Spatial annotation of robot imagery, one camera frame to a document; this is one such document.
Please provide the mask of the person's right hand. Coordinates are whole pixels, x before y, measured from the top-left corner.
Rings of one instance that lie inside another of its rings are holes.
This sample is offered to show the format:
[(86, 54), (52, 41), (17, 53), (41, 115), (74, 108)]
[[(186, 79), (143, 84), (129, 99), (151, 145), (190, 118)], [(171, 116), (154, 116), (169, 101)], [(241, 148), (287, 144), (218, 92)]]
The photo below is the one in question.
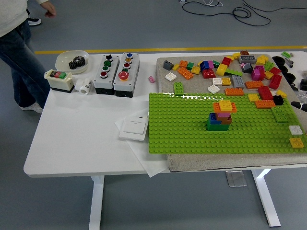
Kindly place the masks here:
[(56, 16), (56, 9), (55, 9), (55, 7), (53, 5), (48, 5), (48, 6), (45, 7), (45, 9), (47, 11), (45, 13), (45, 16), (47, 18), (53, 18), (53, 17)]

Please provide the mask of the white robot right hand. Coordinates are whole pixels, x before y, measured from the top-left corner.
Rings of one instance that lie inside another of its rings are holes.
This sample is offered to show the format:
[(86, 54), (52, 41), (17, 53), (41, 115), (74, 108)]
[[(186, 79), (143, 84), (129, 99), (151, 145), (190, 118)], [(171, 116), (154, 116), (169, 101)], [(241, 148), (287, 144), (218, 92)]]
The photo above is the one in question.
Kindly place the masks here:
[(291, 102), (291, 105), (295, 108), (301, 109), (305, 112), (307, 112), (307, 103), (301, 103), (301, 102)]

